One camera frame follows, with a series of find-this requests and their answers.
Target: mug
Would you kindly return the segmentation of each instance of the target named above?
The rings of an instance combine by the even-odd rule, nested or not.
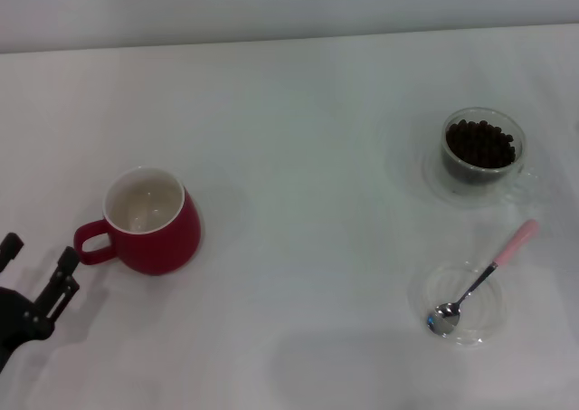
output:
[[[86,265],[119,258],[149,275],[185,265],[201,241],[199,215],[183,183],[171,173],[137,167],[120,175],[107,190],[103,219],[80,227],[74,249]],[[107,234],[110,246],[85,252],[90,238]]]

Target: pink spoon handle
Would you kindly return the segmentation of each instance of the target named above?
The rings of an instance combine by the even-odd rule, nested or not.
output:
[[[496,265],[506,264],[517,250],[533,238],[537,232],[539,232],[539,223],[535,220],[527,220],[524,222],[493,262]]]

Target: metal spoon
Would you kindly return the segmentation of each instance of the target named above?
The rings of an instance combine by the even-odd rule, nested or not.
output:
[[[455,329],[460,320],[460,304],[483,283],[499,265],[507,263],[518,249],[527,243],[539,230],[539,224],[535,220],[527,220],[513,235],[501,253],[485,269],[484,272],[466,290],[462,297],[454,303],[444,303],[437,306],[426,318],[428,328],[437,335],[446,336]]]

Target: white table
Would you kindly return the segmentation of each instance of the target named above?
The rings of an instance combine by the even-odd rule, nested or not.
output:
[[[575,409],[579,26],[0,56],[0,284],[34,298],[110,180],[182,176],[201,251],[162,278],[80,266],[52,337],[0,376],[6,410]],[[541,195],[457,210],[421,161],[453,111],[527,132]],[[540,237],[498,279],[508,324],[447,345],[408,285]]]

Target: glass saucer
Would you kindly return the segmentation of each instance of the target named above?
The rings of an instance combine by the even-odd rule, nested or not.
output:
[[[438,336],[427,325],[427,318],[434,308],[458,300],[485,268],[486,265],[475,266],[470,262],[446,263],[422,274],[411,285],[411,304],[428,333]],[[457,344],[481,344],[504,326],[507,311],[502,291],[493,276],[481,283],[460,305],[460,312],[459,323],[456,327],[449,324],[451,332],[443,337]]]

